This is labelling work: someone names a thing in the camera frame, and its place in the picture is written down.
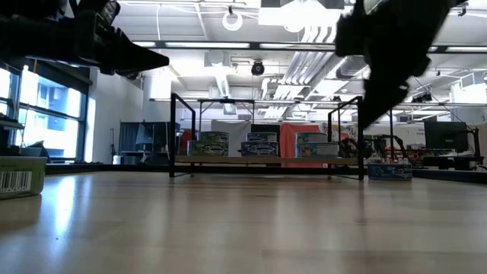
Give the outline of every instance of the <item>cardboard box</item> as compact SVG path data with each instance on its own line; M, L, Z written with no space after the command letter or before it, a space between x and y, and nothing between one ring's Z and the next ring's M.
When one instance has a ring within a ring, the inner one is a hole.
M0 199L38 195L44 188L46 159L0 157Z

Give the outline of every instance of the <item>computer monitor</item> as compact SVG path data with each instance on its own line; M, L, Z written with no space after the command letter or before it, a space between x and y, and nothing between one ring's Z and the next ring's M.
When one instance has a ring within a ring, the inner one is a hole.
M466 124L463 122L425 122L426 148L469 150Z
M153 140L154 140L154 124L140 123L138 125L137 139L135 140L135 143L137 145L143 145L144 150L147 150L148 146L152 146Z

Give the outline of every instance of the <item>orange partition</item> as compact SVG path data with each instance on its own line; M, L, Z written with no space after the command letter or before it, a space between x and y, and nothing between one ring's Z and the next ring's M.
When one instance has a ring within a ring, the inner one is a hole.
M294 158L296 133L299 132L320 132L318 125L293 125L283 123L281 125L281 136L279 148L282 158ZM323 164L282 164L283 167L323 167Z

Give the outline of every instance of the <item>ceiling beam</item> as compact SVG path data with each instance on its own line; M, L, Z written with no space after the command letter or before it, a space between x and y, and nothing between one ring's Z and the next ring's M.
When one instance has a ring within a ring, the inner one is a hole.
M201 11L200 11L200 8L199 8L199 3L195 3L195 9L196 9L196 12L197 12L197 15L198 15L198 19L199 19L199 24L201 25L201 30L203 32L203 36L205 37L205 40L210 40L208 38L208 33L206 32L206 26L205 26L205 22L203 22L203 18L201 16Z

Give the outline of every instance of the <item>blue box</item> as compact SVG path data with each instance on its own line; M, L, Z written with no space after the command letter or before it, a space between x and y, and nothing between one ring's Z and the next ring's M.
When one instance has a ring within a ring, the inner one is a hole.
M411 180L410 164L368 164L368 178L371 180Z

